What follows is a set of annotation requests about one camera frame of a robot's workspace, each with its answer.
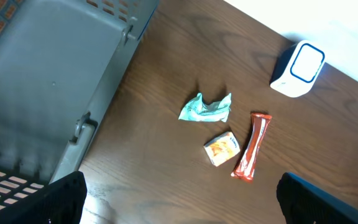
wooden table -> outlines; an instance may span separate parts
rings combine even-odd
[[[83,223],[284,223],[284,172],[358,208],[358,83],[326,64],[305,96],[271,89],[290,45],[223,1],[161,0],[81,165]],[[232,93],[226,123],[178,120],[199,91]],[[245,148],[254,110],[273,120],[248,184],[230,176],[239,156],[214,167],[203,145],[231,130]]]

orange and white packet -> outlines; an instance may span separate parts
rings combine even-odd
[[[247,182],[252,182],[254,179],[255,162],[259,152],[259,147],[262,143],[267,126],[269,125],[271,119],[272,116],[270,115],[261,113],[251,114],[252,136],[240,163],[231,173],[232,177],[242,179]]]
[[[215,166],[221,165],[240,152],[239,143],[231,131],[212,139],[204,148]]]

red candy stick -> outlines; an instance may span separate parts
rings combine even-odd
[[[232,177],[252,182],[254,179],[255,162],[259,152],[259,147],[265,136],[267,125],[272,116],[260,113],[251,114],[252,136],[248,143],[247,149],[242,156],[238,166],[231,173]]]

wood grain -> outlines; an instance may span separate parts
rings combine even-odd
[[[284,223],[284,172],[358,208],[358,83],[325,65],[313,89],[269,87],[291,42],[223,1],[162,0],[80,171],[83,223]],[[179,121],[187,100],[232,93],[227,123]],[[246,147],[250,112],[269,125],[252,184],[230,176],[203,144],[232,130]]]

small square packet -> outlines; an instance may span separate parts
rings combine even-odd
[[[212,139],[204,148],[214,166],[221,165],[240,152],[239,143],[231,131]]]

